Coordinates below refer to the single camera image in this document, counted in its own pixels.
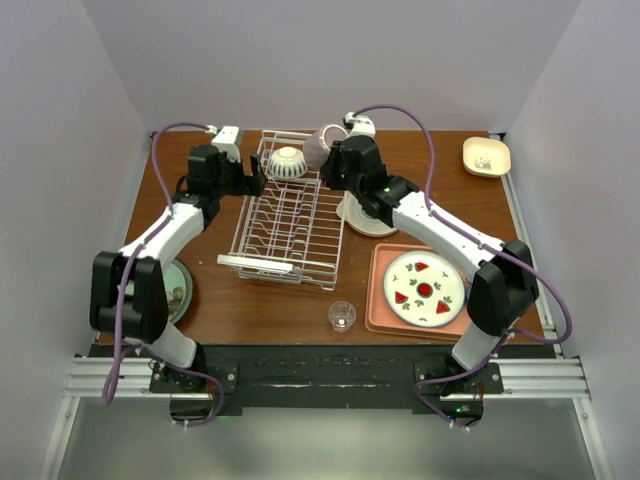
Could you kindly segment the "cream plate with blue swirl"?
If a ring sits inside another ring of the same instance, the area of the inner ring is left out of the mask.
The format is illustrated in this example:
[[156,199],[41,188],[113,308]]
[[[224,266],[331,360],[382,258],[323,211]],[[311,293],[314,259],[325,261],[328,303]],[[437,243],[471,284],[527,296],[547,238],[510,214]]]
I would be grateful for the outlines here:
[[350,192],[344,193],[343,200],[336,208],[336,214],[356,232],[368,237],[387,237],[397,232],[396,228],[368,216]]

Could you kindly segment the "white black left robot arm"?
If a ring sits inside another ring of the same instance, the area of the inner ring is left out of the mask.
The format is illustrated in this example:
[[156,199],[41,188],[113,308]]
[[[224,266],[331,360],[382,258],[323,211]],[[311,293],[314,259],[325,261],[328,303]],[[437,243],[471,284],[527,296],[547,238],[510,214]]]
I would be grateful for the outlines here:
[[141,345],[175,365],[171,378],[185,392],[200,390],[207,368],[196,361],[198,344],[169,321],[164,272],[220,211],[226,196],[260,196],[267,176],[257,154],[251,173],[219,146],[197,145],[189,152],[187,172],[176,183],[171,203],[135,241],[117,252],[103,251],[93,261],[89,320],[91,327],[123,344]]

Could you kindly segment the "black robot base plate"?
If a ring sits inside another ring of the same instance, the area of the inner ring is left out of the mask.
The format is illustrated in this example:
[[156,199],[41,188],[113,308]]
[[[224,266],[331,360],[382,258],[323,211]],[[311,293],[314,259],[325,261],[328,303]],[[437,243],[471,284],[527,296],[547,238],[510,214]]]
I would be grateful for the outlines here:
[[410,409],[434,404],[454,419],[476,419],[504,391],[489,364],[465,378],[435,345],[206,345],[198,370],[218,380],[226,415],[248,408]]

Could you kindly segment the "white bowl with blue dashes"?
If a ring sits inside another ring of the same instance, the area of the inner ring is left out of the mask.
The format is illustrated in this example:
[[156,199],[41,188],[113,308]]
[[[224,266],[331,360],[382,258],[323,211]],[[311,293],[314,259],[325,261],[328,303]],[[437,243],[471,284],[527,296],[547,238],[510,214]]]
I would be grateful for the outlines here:
[[300,178],[307,171],[303,152],[289,146],[275,150],[268,161],[268,171],[273,178],[277,179]]

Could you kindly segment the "white wire dish rack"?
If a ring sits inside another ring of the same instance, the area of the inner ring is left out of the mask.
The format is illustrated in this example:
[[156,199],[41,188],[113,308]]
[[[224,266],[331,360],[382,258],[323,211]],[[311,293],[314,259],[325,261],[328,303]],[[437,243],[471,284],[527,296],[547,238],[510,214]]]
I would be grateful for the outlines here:
[[344,233],[337,210],[344,194],[324,187],[317,171],[285,179],[270,166],[283,148],[300,153],[309,137],[261,132],[257,155],[267,175],[265,190],[244,199],[230,251],[217,258],[241,278],[336,287]]

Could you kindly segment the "purple translucent measuring cup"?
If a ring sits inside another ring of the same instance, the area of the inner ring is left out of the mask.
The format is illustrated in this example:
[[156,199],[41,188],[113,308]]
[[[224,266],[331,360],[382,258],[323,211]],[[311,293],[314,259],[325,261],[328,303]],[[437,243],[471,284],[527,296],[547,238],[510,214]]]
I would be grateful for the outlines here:
[[306,165],[319,171],[326,163],[334,141],[344,140],[347,131],[338,124],[326,124],[316,130],[303,144]]

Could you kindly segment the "small clear glass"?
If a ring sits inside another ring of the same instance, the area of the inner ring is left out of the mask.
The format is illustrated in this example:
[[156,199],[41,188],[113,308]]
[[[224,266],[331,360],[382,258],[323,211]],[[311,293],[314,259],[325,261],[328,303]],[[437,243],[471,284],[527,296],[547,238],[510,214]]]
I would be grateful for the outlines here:
[[328,310],[328,319],[335,332],[348,331],[357,318],[355,307],[347,301],[335,302]]

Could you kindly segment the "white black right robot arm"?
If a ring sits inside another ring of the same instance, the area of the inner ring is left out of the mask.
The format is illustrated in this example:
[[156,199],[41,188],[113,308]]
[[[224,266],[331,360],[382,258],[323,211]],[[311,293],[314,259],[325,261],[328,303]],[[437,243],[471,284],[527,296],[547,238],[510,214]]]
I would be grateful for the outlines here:
[[470,324],[448,355],[443,379],[452,390],[469,392],[509,328],[539,298],[530,248],[471,228],[411,181],[389,174],[371,137],[335,141],[320,177],[328,188],[353,194],[370,217],[432,247],[470,280]]

